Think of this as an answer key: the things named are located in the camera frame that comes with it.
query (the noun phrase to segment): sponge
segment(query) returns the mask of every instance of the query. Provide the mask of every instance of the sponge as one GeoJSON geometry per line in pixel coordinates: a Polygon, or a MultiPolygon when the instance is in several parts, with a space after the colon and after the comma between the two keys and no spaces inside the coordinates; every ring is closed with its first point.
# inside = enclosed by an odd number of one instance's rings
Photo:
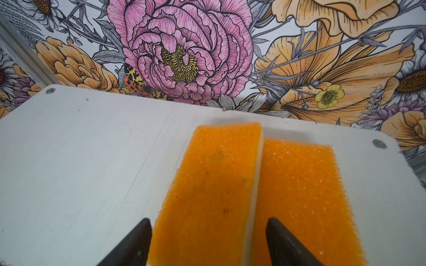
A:
{"type": "Polygon", "coordinates": [[[270,217],[278,218],[325,266],[367,264],[330,146],[265,138],[254,266],[271,265],[265,236],[270,217]]]}
{"type": "Polygon", "coordinates": [[[259,123],[198,126],[153,227],[152,266],[249,265],[259,123]]]}

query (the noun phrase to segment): white board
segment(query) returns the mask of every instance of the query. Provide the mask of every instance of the white board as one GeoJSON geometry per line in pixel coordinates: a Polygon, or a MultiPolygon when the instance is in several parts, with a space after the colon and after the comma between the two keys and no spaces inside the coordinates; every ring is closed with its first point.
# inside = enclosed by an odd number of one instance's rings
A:
{"type": "Polygon", "coordinates": [[[371,266],[426,263],[426,193],[389,136],[50,87],[0,120],[0,261],[10,266],[96,265],[141,219],[155,221],[196,126],[248,121],[334,146],[371,266]]]}

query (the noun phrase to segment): yellow flower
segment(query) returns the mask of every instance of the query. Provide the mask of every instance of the yellow flower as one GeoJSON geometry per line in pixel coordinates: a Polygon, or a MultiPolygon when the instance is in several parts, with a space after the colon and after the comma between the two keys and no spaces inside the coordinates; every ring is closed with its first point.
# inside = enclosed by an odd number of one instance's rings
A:
{"type": "Polygon", "coordinates": [[[319,109],[326,109],[335,106],[343,96],[345,96],[345,92],[342,90],[342,86],[331,85],[325,91],[318,92],[315,95],[315,101],[318,102],[319,109]]]}
{"type": "MultiPolygon", "coordinates": [[[[391,32],[384,32],[373,40],[386,41],[390,34],[391,32]]],[[[269,67],[273,60],[275,60],[274,65],[290,61],[293,51],[291,43],[297,47],[298,43],[302,42],[302,47],[306,46],[304,51],[314,52],[339,43],[343,34],[329,36],[323,28],[309,42],[313,36],[314,32],[311,31],[305,34],[303,40],[300,35],[276,39],[264,56],[266,61],[261,59],[255,61],[255,70],[269,67]]],[[[269,105],[264,105],[262,110],[287,110],[291,113],[291,118],[329,124],[335,124],[340,118],[341,125],[349,126],[359,120],[361,111],[365,109],[371,97],[370,94],[379,85],[385,90],[380,102],[385,104],[389,101],[399,85],[394,75],[400,70],[403,61],[410,60],[414,55],[413,45],[400,52],[401,46],[397,45],[376,54],[372,54],[377,49],[375,46],[355,44],[343,54],[340,54],[340,47],[336,46],[294,63],[274,68],[271,74],[279,76],[306,73],[289,80],[276,79],[276,82],[293,89],[284,91],[284,96],[274,99],[275,102],[270,102],[269,105]],[[342,91],[332,90],[337,88],[332,85],[340,86],[339,89],[342,91]],[[318,93],[320,95],[316,101],[315,97],[318,93]],[[332,93],[336,98],[328,102],[328,97],[332,93]]]]}
{"type": "Polygon", "coordinates": [[[426,145],[426,118],[421,111],[398,112],[380,130],[395,138],[402,151],[426,145]]]}
{"type": "Polygon", "coordinates": [[[275,0],[272,13],[281,22],[289,16],[306,27],[316,20],[324,23],[330,35],[344,32],[358,37],[374,24],[393,18],[399,11],[394,0],[275,0]]]}
{"type": "Polygon", "coordinates": [[[95,62],[83,50],[67,40],[48,37],[35,45],[38,57],[49,67],[57,79],[66,86],[125,93],[120,90],[113,73],[95,62]]]}

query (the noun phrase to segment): daisy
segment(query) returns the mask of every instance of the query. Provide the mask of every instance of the daisy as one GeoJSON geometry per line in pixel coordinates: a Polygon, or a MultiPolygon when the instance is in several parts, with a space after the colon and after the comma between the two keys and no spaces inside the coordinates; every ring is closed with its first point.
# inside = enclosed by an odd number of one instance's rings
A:
{"type": "Polygon", "coordinates": [[[19,78],[13,70],[13,60],[0,49],[0,101],[12,100],[15,96],[13,87],[19,78]]]}
{"type": "Polygon", "coordinates": [[[411,60],[404,61],[401,70],[395,75],[400,84],[388,105],[400,101],[426,100],[426,54],[417,49],[411,60]]]}
{"type": "Polygon", "coordinates": [[[16,0],[16,3],[25,13],[32,16],[49,31],[58,30],[60,24],[58,18],[63,18],[63,16],[57,8],[59,6],[57,0],[16,0]]]}

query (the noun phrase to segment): wall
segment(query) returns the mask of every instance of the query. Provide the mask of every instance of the wall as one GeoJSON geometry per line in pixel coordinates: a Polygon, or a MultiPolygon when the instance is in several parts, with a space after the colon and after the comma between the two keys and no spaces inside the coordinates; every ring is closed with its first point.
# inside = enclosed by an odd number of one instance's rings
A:
{"type": "Polygon", "coordinates": [[[64,85],[380,130],[407,158],[426,151],[423,0],[0,4],[64,85]]]}

